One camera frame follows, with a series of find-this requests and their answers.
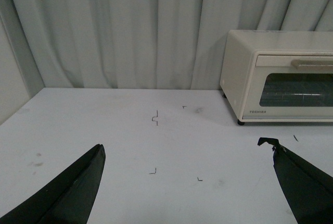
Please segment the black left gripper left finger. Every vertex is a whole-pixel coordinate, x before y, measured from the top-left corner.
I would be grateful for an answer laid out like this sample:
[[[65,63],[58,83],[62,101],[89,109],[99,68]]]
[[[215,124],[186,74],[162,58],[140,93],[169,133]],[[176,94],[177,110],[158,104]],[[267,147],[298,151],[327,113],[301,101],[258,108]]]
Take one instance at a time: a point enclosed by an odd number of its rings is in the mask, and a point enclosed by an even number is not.
[[[1,223],[87,223],[105,165],[97,144],[43,188],[1,217]]]

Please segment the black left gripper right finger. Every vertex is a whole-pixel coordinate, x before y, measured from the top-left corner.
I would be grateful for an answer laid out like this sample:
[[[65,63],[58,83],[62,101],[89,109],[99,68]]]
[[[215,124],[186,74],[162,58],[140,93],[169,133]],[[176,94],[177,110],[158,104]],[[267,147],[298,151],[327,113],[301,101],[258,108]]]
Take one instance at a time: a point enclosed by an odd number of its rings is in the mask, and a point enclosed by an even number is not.
[[[273,167],[297,223],[332,223],[332,176],[282,146],[260,137],[258,146],[273,146]]]

